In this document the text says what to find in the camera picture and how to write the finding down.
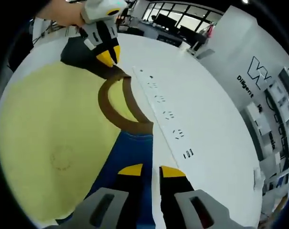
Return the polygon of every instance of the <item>white wall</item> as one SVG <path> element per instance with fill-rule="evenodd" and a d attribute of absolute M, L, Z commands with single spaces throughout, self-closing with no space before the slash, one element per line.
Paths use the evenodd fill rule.
<path fill-rule="evenodd" d="M 198 54 L 207 49 L 215 53 L 200 59 L 200 63 L 222 85 L 239 110 L 267 88 L 265 82 L 275 79 L 284 66 L 289 67 L 289 56 L 284 49 L 258 26 L 254 17 L 233 6 L 220 19 L 208 44 L 200 48 Z M 266 81 L 262 80 L 264 76 L 259 78 L 260 88 L 248 74 L 254 56 L 260 61 L 260 67 L 267 70 L 267 77 L 271 76 Z M 265 70 L 255 67 L 253 74 L 265 75 Z M 237 79 L 239 75 L 253 97 L 242 88 Z"/>
<path fill-rule="evenodd" d="M 146 0 L 138 0 L 131 16 L 141 19 L 149 3 L 150 2 Z"/>

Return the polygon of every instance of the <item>desk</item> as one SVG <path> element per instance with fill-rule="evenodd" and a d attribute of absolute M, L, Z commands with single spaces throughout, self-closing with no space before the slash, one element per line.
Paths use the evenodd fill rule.
<path fill-rule="evenodd" d="M 67 37 L 60 38 L 35 48 L 9 84 L 37 68 L 60 60 L 67 41 Z M 134 75 L 133 66 L 154 73 L 180 123 L 188 128 L 196 157 L 193 166 L 180 169 L 186 173 L 193 188 L 204 190 L 226 206 L 231 219 L 237 223 L 256 227 L 262 203 L 262 191 L 253 189 L 254 168 L 259 167 L 259 162 L 247 127 L 229 96 L 187 52 L 129 34 L 119 34 L 118 41 L 121 46 L 118 66 L 132 76 L 132 91 L 139 107 L 155 123 L 152 201 L 156 228 L 165 228 L 160 210 L 159 166 L 177 166 Z M 0 110 L 6 91 L 0 101 Z"/>

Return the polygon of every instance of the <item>blue fabric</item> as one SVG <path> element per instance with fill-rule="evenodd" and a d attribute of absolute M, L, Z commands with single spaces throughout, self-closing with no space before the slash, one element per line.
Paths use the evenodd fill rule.
<path fill-rule="evenodd" d="M 85 198 L 96 192 L 101 187 L 111 187 L 115 182 L 118 172 L 136 164 L 143 164 L 143 193 L 140 200 L 140 217 L 137 221 L 137 229 L 154 229 L 155 222 L 152 215 L 152 161 L 153 161 L 153 136 L 131 135 L 125 131 L 119 134 L 103 168 L 97 176 L 89 193 Z M 67 221 L 71 217 L 56 220 L 58 224 Z"/>

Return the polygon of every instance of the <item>ceiling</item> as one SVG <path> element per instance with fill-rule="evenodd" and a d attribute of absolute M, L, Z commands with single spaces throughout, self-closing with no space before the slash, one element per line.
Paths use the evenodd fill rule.
<path fill-rule="evenodd" d="M 230 5 L 238 7 L 257 19 L 258 25 L 265 29 L 289 54 L 289 0 L 175 0 L 208 6 L 225 12 Z"/>

